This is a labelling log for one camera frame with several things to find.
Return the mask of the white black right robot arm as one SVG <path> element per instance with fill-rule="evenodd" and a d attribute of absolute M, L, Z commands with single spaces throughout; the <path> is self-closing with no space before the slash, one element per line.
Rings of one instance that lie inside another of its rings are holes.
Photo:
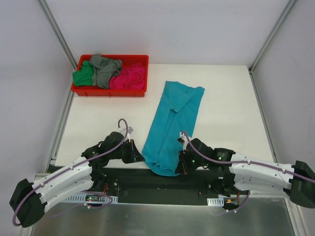
<path fill-rule="evenodd" d="M 315 207 L 315 173 L 303 161 L 281 164 L 260 161 L 226 148 L 211 148 L 199 139 L 181 135 L 176 173 L 191 175 L 203 168 L 212 175 L 210 186 L 218 195 L 254 191 L 288 196 L 296 205 Z"/>

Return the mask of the teal t shirt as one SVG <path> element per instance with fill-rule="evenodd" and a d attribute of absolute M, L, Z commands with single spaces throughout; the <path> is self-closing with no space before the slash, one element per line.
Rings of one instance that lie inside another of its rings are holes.
<path fill-rule="evenodd" d="M 179 82 L 165 82 L 150 131 L 142 149 L 147 166 L 160 176 L 173 177 L 179 163 L 178 142 L 182 131 L 192 136 L 203 87 L 189 87 Z"/>

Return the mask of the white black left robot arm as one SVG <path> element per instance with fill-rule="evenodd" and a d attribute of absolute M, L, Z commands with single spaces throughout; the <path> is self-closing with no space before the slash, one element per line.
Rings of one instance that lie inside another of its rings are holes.
<path fill-rule="evenodd" d="M 99 191 L 105 184 L 102 170 L 110 160 L 125 164 L 143 162 L 134 140 L 112 132 L 105 140 L 87 148 L 69 165 L 33 182 L 21 180 L 9 201 L 13 224 L 27 228 L 56 204 L 81 191 Z"/>

